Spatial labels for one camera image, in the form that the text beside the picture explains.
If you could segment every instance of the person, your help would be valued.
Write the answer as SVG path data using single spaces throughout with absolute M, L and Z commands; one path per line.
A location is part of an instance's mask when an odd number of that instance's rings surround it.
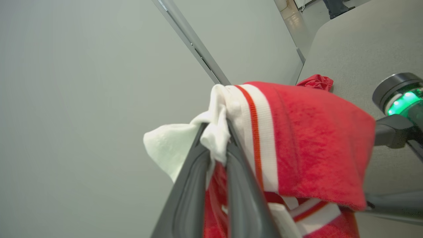
M 331 19 L 334 19 L 335 17 L 348 12 L 351 9 L 354 9 L 355 7 L 348 8 L 344 5 L 342 0 L 323 0 L 326 8 L 329 10 L 329 16 Z

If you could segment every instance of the shoe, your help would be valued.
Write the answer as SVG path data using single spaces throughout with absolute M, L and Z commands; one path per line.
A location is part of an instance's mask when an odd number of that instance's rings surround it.
M 341 14 L 339 14 L 339 15 L 336 15 L 336 16 L 330 16 L 330 19 L 332 20 L 332 19 L 334 19 L 335 17 L 337 17 L 337 16 L 340 16 L 340 15 L 342 15 L 342 14 L 344 14 L 345 12 L 343 12 L 343 13 L 341 13 Z

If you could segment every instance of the person's leg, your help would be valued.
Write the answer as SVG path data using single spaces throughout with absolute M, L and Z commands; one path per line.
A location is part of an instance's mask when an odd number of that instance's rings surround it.
M 347 6 L 343 4 L 342 0 L 324 0 L 324 2 L 330 11 L 329 15 L 331 19 L 348 11 Z

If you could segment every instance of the red and white clothing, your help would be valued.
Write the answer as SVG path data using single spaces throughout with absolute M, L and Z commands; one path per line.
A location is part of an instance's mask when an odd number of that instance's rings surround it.
M 284 204 L 307 238 L 358 237 L 352 210 L 366 207 L 362 185 L 375 120 L 327 92 L 332 82 L 315 75 L 301 82 L 305 87 L 251 82 L 214 88 L 267 201 Z M 212 175 L 204 237 L 226 238 L 224 166 L 217 163 Z

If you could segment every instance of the orange stripe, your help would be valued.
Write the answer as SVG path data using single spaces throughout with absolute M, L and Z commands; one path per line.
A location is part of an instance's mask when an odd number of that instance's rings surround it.
M 311 214 L 317 212 L 322 207 L 326 206 L 327 202 L 320 201 L 318 204 L 314 205 L 312 208 L 308 209 L 307 211 L 303 212 L 302 214 L 299 214 L 298 216 L 294 217 L 294 222 L 298 222 L 303 220 L 304 218 L 307 218 Z
M 260 156 L 260 135 L 258 133 L 258 116 L 255 104 L 250 94 L 239 85 L 235 85 L 241 90 L 245 99 L 247 99 L 248 106 L 250 107 L 251 129 L 253 130 L 253 147 L 254 147 L 254 163 L 255 163 L 255 176 L 261 189 L 263 189 L 263 175 L 261 171 L 261 156 Z

